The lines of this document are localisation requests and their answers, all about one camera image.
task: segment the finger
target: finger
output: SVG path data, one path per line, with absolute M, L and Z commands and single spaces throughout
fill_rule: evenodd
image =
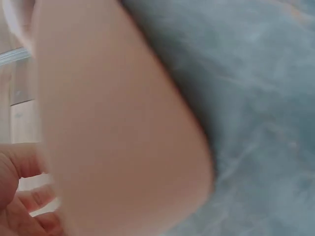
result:
M 34 219 L 42 226 L 42 228 L 50 236 L 64 236 L 64 230 L 61 225 L 60 217 L 58 211 L 48 212 L 38 216 L 35 216 Z
M 43 172 L 35 143 L 0 145 L 0 154 L 9 158 L 19 178 L 36 176 Z
M 29 212 L 42 209 L 56 198 L 51 184 L 30 191 L 21 191 L 16 195 Z

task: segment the gray fabric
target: gray fabric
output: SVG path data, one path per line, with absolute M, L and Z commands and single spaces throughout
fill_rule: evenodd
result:
M 315 1 L 123 4 L 215 152 L 215 194 L 165 235 L 314 235 Z

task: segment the skin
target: skin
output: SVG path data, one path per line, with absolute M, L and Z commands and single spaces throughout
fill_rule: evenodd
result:
M 55 199 L 51 185 L 16 192 L 20 178 L 42 173 L 35 144 L 0 145 L 0 235 L 64 236 L 56 212 L 31 217 Z
M 43 158 L 69 235 L 158 235 L 196 211 L 213 187 L 207 141 L 121 6 L 15 11 L 31 25 L 17 35 L 35 57 Z

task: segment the hand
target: hand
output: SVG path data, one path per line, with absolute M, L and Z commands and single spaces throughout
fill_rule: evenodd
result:
M 19 179 L 42 173 L 35 144 L 0 145 L 0 235 L 63 236 L 55 212 L 31 217 L 54 198 L 50 185 L 16 192 Z
M 32 53 L 32 18 L 35 0 L 2 0 L 2 5 L 9 29 Z

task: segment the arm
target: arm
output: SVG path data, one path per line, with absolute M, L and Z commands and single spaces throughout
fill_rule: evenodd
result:
M 193 115 L 117 2 L 38 7 L 43 143 L 69 231 L 147 236 L 173 227 L 212 186 Z

